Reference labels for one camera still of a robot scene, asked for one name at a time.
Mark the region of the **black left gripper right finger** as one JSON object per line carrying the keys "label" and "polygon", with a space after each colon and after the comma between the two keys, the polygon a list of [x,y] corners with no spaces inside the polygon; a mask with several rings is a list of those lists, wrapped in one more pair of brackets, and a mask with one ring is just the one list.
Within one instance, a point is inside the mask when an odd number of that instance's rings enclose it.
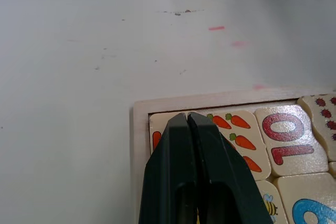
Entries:
{"label": "black left gripper right finger", "polygon": [[200,223],[272,223],[243,157],[206,116],[191,112]]}

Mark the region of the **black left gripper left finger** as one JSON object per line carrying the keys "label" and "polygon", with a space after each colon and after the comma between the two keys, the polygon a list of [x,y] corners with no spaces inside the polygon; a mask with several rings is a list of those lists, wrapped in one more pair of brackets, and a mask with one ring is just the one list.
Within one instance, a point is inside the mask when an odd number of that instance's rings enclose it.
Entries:
{"label": "black left gripper left finger", "polygon": [[168,120],[144,171],[139,223],[196,223],[197,170],[185,114]]}

